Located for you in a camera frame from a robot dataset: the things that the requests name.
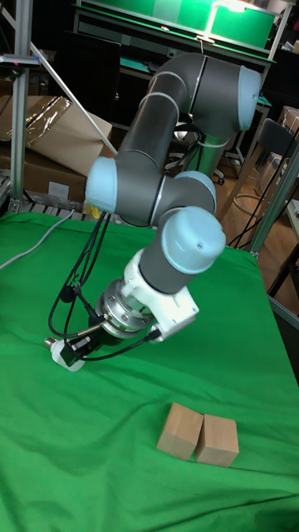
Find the wooden block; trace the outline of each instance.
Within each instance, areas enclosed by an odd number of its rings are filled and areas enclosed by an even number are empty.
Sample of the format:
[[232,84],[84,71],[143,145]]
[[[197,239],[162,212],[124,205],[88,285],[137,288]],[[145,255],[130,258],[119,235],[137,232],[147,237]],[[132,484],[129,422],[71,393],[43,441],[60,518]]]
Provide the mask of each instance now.
[[188,460],[199,441],[203,416],[174,402],[164,424],[157,449]]
[[196,447],[196,461],[212,466],[229,467],[238,452],[236,422],[224,417],[205,415]]

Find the chair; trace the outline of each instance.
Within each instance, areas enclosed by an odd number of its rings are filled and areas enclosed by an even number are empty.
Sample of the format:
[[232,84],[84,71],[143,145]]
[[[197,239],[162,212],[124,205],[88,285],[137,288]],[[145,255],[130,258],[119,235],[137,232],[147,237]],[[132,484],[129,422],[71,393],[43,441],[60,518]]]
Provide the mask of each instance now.
[[[291,157],[296,147],[296,143],[293,141],[294,138],[291,133],[289,133],[286,129],[284,129],[282,126],[280,126],[270,118],[267,118],[263,122],[262,128],[257,139],[257,147],[252,153],[252,156],[248,160],[245,160],[243,167],[239,173],[238,181],[233,187],[231,194],[229,195],[228,199],[226,200],[224,206],[222,207],[219,213],[219,222],[221,222],[221,220],[224,218],[235,198],[238,197],[238,192],[243,187],[247,177],[249,176],[250,172],[252,171],[252,168],[256,164],[257,159],[262,154],[262,152],[264,150],[268,150],[278,155],[281,155],[282,157]],[[262,217],[267,207],[268,199],[271,197],[270,194],[272,193],[273,186],[275,186],[275,183],[272,183],[272,185],[269,187],[269,190],[267,191],[267,194],[264,197],[261,209],[258,211],[257,220]]]
[[[87,111],[109,121],[120,76],[120,44],[65,32],[53,68]],[[50,96],[64,96],[52,78]]]

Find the metal frame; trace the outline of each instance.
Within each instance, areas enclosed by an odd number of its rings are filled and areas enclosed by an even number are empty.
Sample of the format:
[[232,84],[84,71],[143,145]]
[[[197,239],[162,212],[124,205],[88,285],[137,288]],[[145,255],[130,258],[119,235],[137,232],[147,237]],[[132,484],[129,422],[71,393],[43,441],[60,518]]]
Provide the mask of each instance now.
[[[81,8],[80,5],[78,5],[76,7],[76,13],[78,14],[79,17],[80,17],[80,15],[83,15],[85,17],[94,18],[95,20],[99,20],[99,21],[103,21],[103,22],[111,22],[111,18],[114,18],[114,20],[117,20],[113,13],[110,14],[109,12],[107,12],[107,13],[104,14],[104,13],[100,13],[100,12],[86,11],[83,7]],[[128,28],[128,29],[133,29],[134,30],[134,29],[136,29],[136,25],[138,25],[139,28],[142,28],[142,32],[143,33],[147,33],[147,34],[150,34],[150,35],[157,34],[159,37],[163,36],[163,39],[169,41],[169,47],[176,48],[176,46],[174,45],[174,36],[171,35],[171,34],[168,34],[167,32],[161,33],[161,29],[159,27],[152,27],[152,28],[148,28],[146,26],[142,26],[141,27],[139,21],[137,21],[137,20],[136,21],[124,21],[124,20],[121,20],[120,23],[121,23],[121,26],[123,28]],[[83,31],[83,30],[81,30],[81,28],[80,28],[81,24],[82,24],[82,22],[80,22],[80,18],[79,18],[79,22],[76,23],[76,25],[74,25],[74,33],[84,32],[84,33],[88,33],[89,35],[93,35],[95,37],[101,37],[101,34],[96,32],[96,31],[92,31],[92,30]],[[88,27],[90,29],[93,28],[93,26],[91,24],[87,24],[87,23],[84,23],[84,27],[85,27],[85,29],[87,29]],[[237,41],[232,41],[230,39],[222,38],[221,42],[223,44],[228,44],[228,45],[234,44],[234,45],[238,45],[238,46],[244,48],[244,50],[236,49],[235,51],[232,51],[232,50],[224,49],[222,44],[219,44],[217,42],[215,42],[214,44],[211,44],[210,42],[200,41],[200,39],[196,40],[195,37],[196,37],[196,35],[198,33],[195,30],[193,30],[192,28],[187,28],[187,27],[184,27],[184,26],[178,27],[178,28],[179,29],[181,28],[181,29],[183,29],[185,31],[188,30],[189,33],[192,33],[194,35],[194,38],[190,35],[190,38],[192,39],[191,40],[192,45],[190,44],[190,46],[192,46],[194,48],[198,48],[199,50],[201,50],[201,42],[202,42],[203,43],[203,49],[207,50],[208,52],[214,52],[214,53],[217,53],[217,54],[220,54],[220,55],[225,55],[227,57],[240,58],[240,56],[244,56],[244,61],[248,61],[248,62],[257,64],[257,65],[261,65],[264,68],[264,72],[266,72],[266,74],[267,74],[267,71],[269,70],[269,68],[271,66],[272,62],[270,62],[269,59],[268,59],[268,53],[269,53],[268,50],[265,50],[263,48],[256,48],[255,49],[255,47],[249,47],[248,45],[244,44],[243,42],[237,42]],[[176,35],[175,36],[175,43],[186,44],[186,37],[184,37],[183,35],[182,36]],[[245,49],[251,50],[251,51],[253,50],[254,52],[257,51],[257,52],[260,52],[261,54],[263,53],[265,55],[265,57],[262,57],[262,55],[260,57],[258,55],[256,55],[254,57],[251,52],[246,52]]]
[[290,323],[297,331],[299,331],[299,318],[295,316],[290,310],[287,310],[287,308],[283,307],[276,299],[271,298],[268,296],[269,303],[271,305],[272,311],[277,314],[277,316],[280,316],[280,318],[286,320],[286,322]]
[[[94,2],[93,0],[77,0],[76,5],[78,7],[83,7],[83,8],[84,7],[88,7],[88,5],[84,6],[83,3],[84,4],[90,4],[91,6],[95,6],[95,7],[98,7],[98,8],[105,9],[107,11],[107,14],[109,14],[109,12],[121,13],[122,15],[125,15],[125,16],[127,15],[129,17],[136,18],[137,20],[141,19],[141,21],[145,18],[140,13],[137,13],[137,12],[134,12],[134,11],[130,11],[128,9],[122,9],[120,7],[109,6],[109,5],[101,3],[101,2]],[[282,17],[282,15],[280,13],[277,13],[277,12],[274,12],[274,11],[268,11],[267,9],[261,9],[260,7],[256,7],[256,6],[253,6],[253,5],[252,6],[248,6],[248,9],[251,9],[252,11],[265,12],[267,15],[273,15],[274,17]],[[176,24],[175,22],[165,21],[162,18],[156,18],[156,17],[146,17],[146,18],[148,20],[150,20],[151,22],[156,22],[156,23],[161,24],[161,25],[165,25],[166,24],[166,26],[170,26],[173,29],[179,29],[179,30],[183,30],[183,31],[186,31],[186,29],[188,29],[188,31],[190,33],[193,33],[194,35],[197,35],[198,33],[202,33],[203,32],[203,31],[199,31],[197,29],[191,28],[191,27],[183,26],[182,24]],[[265,50],[264,48],[255,47],[255,46],[251,47],[251,46],[246,45],[244,42],[241,42],[241,41],[234,41],[233,39],[227,39],[226,37],[221,37],[219,35],[213,35],[213,37],[216,37],[216,38],[220,37],[220,40],[223,41],[223,42],[226,42],[226,43],[229,43],[229,44],[242,45],[244,47],[250,48],[251,50],[257,50],[257,51],[260,51],[260,52],[264,52],[267,55],[270,53],[269,50]]]
[[[30,55],[33,0],[17,0],[15,54]],[[12,100],[12,158],[11,200],[9,210],[18,212],[22,206],[25,158],[25,119],[27,109],[29,70],[25,69],[13,83]]]
[[292,2],[288,3],[287,7],[285,9],[285,12],[283,13],[282,21],[279,24],[279,28],[277,29],[277,34],[275,36],[275,39],[273,41],[273,44],[272,44],[272,47],[271,47],[271,50],[270,50],[270,53],[269,53],[269,59],[270,60],[272,60],[274,58],[275,52],[277,50],[277,47],[278,47],[278,44],[279,44],[279,41],[280,41],[280,38],[281,38],[281,36],[283,34],[284,28],[286,27],[287,19],[289,18],[289,14],[291,12],[291,9],[292,9],[293,5],[294,4]]
[[[45,57],[31,42],[33,0],[17,0],[16,20],[14,20],[1,3],[0,6],[2,8],[2,15],[15,30],[15,54],[19,56],[29,56],[30,50],[32,50],[33,54],[40,58],[41,64],[47,69],[61,89],[67,94],[70,100],[79,107],[84,117],[93,125],[100,139],[103,140],[109,150],[116,155],[116,149],[106,138],[100,127],[91,118],[91,115],[85,110]],[[9,210],[12,212],[18,212],[22,206],[28,81],[29,70],[25,70],[25,72],[16,79],[13,84],[11,201],[9,205]]]

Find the black cable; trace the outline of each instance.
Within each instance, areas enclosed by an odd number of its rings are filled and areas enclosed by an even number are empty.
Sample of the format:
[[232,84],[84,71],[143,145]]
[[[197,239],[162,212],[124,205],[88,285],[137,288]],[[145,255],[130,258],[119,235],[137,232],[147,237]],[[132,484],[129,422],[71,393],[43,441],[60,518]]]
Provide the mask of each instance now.
[[[201,137],[200,137],[200,142],[204,143],[205,138],[206,138],[206,135],[204,135],[204,134],[202,133],[202,135],[201,135]],[[199,171],[199,164],[200,164],[200,160],[201,160],[202,154],[203,154],[203,145],[200,144],[200,145],[199,145],[199,158],[198,158],[198,162],[197,162],[197,164],[196,164],[196,170],[197,170],[197,171]]]
[[198,145],[197,141],[195,141],[192,144],[190,144],[190,146],[187,149],[186,153],[184,153],[184,155],[179,160],[177,160],[177,162],[174,165],[174,168],[179,166],[179,164],[182,162],[182,160],[186,159],[186,157],[188,157],[194,150],[196,150],[197,145]]
[[[100,226],[101,226],[104,218],[105,218],[105,212],[102,212],[101,215],[100,215],[100,218],[97,221],[97,224],[99,225],[99,229],[100,229]],[[91,247],[90,247],[90,249],[89,249],[89,251],[87,253],[86,262],[85,262],[84,267],[82,269],[82,273],[81,273],[81,276],[80,276],[80,285],[81,286],[83,285],[82,279],[83,279],[84,274],[86,272],[86,268],[87,268],[87,265],[88,265],[90,257],[91,257],[92,249],[94,248],[94,245],[96,243],[96,237],[97,237],[97,232],[95,233],[94,238],[93,238],[93,240],[91,242]]]
[[[279,213],[279,215],[277,216],[275,222],[277,222],[277,220],[282,216],[283,212],[286,210],[287,206],[291,203],[292,201],[292,198],[294,196],[294,194],[297,192],[297,190],[299,189],[299,182],[297,183],[296,185],[296,188],[294,189],[294,191],[292,192],[292,196],[288,199],[288,201],[286,202],[286,204],[282,207],[282,210],[281,212]],[[244,230],[244,234],[247,233],[248,231],[250,231],[251,229],[253,229],[254,227],[256,227],[258,224],[260,224],[262,221],[262,218],[260,218],[255,224],[251,225],[250,227],[248,227],[246,230]],[[230,246],[231,244],[233,244],[233,242],[235,240],[237,240],[238,236],[236,236],[232,242],[230,244],[228,244],[228,246]],[[244,248],[247,244],[250,244],[251,240],[249,240],[249,242],[246,242],[245,244],[243,244],[242,246],[240,246],[240,249],[241,248]]]
[[48,318],[48,327],[50,328],[51,332],[53,334],[55,334],[56,336],[59,336],[59,337],[62,337],[62,338],[76,338],[78,336],[77,332],[76,333],[72,333],[72,334],[63,334],[61,332],[58,332],[53,326],[52,326],[52,319],[53,319],[53,314],[54,312],[56,311],[56,307],[59,303],[59,301],[61,300],[61,292],[63,290],[63,288],[65,286],[67,286],[67,284],[69,283],[69,281],[71,280],[71,277],[73,276],[73,274],[77,271],[77,269],[79,268],[83,258],[85,257],[86,255],[86,251],[88,251],[88,248],[92,242],[92,240],[94,239],[94,236],[97,235],[98,231],[99,231],[99,228],[100,228],[100,223],[101,223],[101,217],[99,218],[99,220],[97,221],[94,229],[92,230],[91,232],[91,235],[89,236],[83,250],[81,251],[81,254],[78,258],[78,260],[76,261],[75,263],[75,266],[71,269],[69,275],[67,276],[67,279],[66,281],[64,282],[60,292],[58,293],[57,297],[56,297],[56,300],[55,302],[53,303],[53,306],[51,308],[51,311],[50,311],[50,314],[49,314],[49,318]]
[[92,261],[91,261],[91,265],[90,265],[90,267],[88,268],[88,271],[87,271],[86,276],[85,276],[85,277],[83,278],[83,280],[81,281],[81,286],[83,286],[83,284],[86,283],[87,279],[88,279],[89,276],[91,275],[91,271],[92,271],[92,269],[93,269],[93,267],[94,267],[94,265],[95,265],[95,262],[96,262],[96,260],[97,260],[97,258],[98,258],[98,254],[99,254],[99,252],[100,252],[100,247],[101,247],[102,242],[103,242],[103,240],[104,240],[105,232],[106,232],[107,227],[108,227],[108,225],[109,225],[110,218],[111,218],[111,214],[108,214],[107,219],[106,219],[106,221],[105,221],[104,228],[103,228],[103,230],[102,230],[102,232],[101,232],[101,235],[100,235],[99,242],[98,242],[98,244],[97,244],[97,246],[96,246],[96,251],[95,251],[94,257],[93,257],[93,259],[92,259]]
[[30,197],[30,195],[27,193],[27,191],[25,189],[23,189],[23,194],[25,196],[25,198],[30,201],[30,203],[34,203],[33,199]]
[[0,4],[0,14],[4,18],[4,15],[2,14],[3,9],[5,8],[6,0],[1,0]]
[[129,346],[124,347],[123,349],[120,349],[119,351],[115,351],[111,353],[110,355],[103,355],[102,357],[92,357],[92,358],[83,357],[83,356],[79,357],[76,354],[75,356],[79,360],[84,360],[85,362],[98,362],[100,360],[105,360],[106,358],[113,358],[113,357],[118,357],[119,355],[123,355],[125,352],[131,351],[132,349],[135,349],[136,347],[139,347],[143,343],[149,342],[150,340],[155,340],[159,336],[161,336],[160,330],[155,329],[154,331],[149,332],[149,334],[147,334],[144,338],[142,338],[138,342],[131,343]]
[[191,159],[189,160],[188,165],[190,165],[190,163],[193,161],[194,157],[199,152],[199,144],[198,143],[196,143],[196,144],[197,144],[198,148],[195,150],[194,154],[192,155]]
[[0,26],[0,32],[1,32],[1,34],[2,34],[2,37],[3,37],[4,41],[5,41],[5,44],[7,45],[7,49],[8,49],[8,51],[9,51],[9,53],[12,54],[12,49],[10,48],[10,46],[9,46],[9,44],[8,44],[8,40],[7,40],[6,37],[5,37],[5,33],[4,33],[3,29],[2,29],[2,26]]
[[235,249],[236,249],[237,246],[238,246],[238,244],[239,244],[239,242],[242,240],[243,236],[245,235],[245,233],[247,233],[248,230],[252,229],[253,227],[255,227],[255,226],[259,223],[260,220],[258,220],[258,222],[256,222],[251,228],[249,228],[249,225],[251,224],[252,219],[254,218],[254,215],[257,213],[258,207],[261,205],[261,203],[262,203],[262,201],[263,201],[263,199],[264,199],[264,197],[265,197],[267,191],[269,190],[269,188],[270,188],[272,182],[273,182],[274,179],[276,178],[277,173],[278,173],[278,172],[279,172],[279,173],[281,172],[281,168],[282,168],[283,165],[284,165],[284,162],[285,162],[285,159],[287,158],[287,154],[288,154],[288,152],[289,152],[290,149],[292,148],[293,144],[297,142],[296,137],[297,137],[297,133],[298,133],[298,131],[299,131],[299,127],[297,127],[297,130],[296,130],[294,136],[292,137],[292,139],[291,139],[291,141],[290,141],[290,144],[289,144],[289,146],[287,147],[287,149],[286,149],[286,151],[285,151],[285,154],[284,154],[284,156],[282,157],[282,159],[281,159],[281,161],[280,161],[280,163],[279,163],[277,169],[275,170],[275,172],[274,172],[272,178],[271,178],[271,179],[269,180],[269,182],[267,183],[267,186],[266,186],[265,190],[263,191],[263,193],[262,193],[262,195],[261,195],[259,201],[257,202],[256,208],[254,209],[254,211],[252,212],[252,215],[250,216],[248,222],[246,223],[243,232],[240,233],[237,237],[235,237],[235,238],[234,238],[234,239],[228,244],[228,246],[232,245],[232,243],[235,242],[235,240],[237,240],[237,243],[236,243],[235,246],[234,246]]
[[66,317],[66,323],[65,323],[65,326],[64,326],[64,330],[63,330],[64,337],[67,335],[67,329],[68,329],[69,322],[70,322],[70,319],[71,319],[72,311],[74,310],[74,307],[75,307],[76,297],[77,296],[75,294],[74,300],[71,302],[71,306],[70,306],[69,312],[68,312],[67,317]]
[[12,94],[8,97],[8,99],[6,100],[4,106],[3,106],[2,109],[0,110],[0,116],[1,116],[1,114],[4,112],[4,110],[6,109],[8,103],[10,102],[11,99],[12,99]]

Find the table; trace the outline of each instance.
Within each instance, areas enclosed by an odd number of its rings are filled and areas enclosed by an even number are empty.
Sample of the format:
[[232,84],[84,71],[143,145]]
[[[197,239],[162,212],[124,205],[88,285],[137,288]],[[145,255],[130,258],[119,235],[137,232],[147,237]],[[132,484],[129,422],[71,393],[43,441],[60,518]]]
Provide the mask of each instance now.
[[[5,215],[1,261],[55,222]],[[1,271],[2,530],[297,530],[299,396],[256,259],[226,248],[189,285],[200,307],[195,323],[160,345],[70,373],[43,341],[50,307],[93,227],[68,220]],[[86,298],[94,304],[152,238],[151,229],[110,224]],[[66,312],[62,305],[54,324]],[[80,306],[71,326],[85,320]],[[155,449],[172,401],[237,421],[232,467]]]
[[167,31],[164,31],[161,24],[149,22],[137,13],[132,17],[113,8],[80,4],[79,0],[75,5],[74,33],[82,32],[116,41],[128,51],[130,48],[139,48],[155,56],[160,55],[164,58],[161,64],[178,53],[203,52],[211,57],[257,69],[264,81],[273,63],[268,59],[268,50],[249,47],[225,38],[211,44],[196,39],[197,32],[192,28],[167,27]]

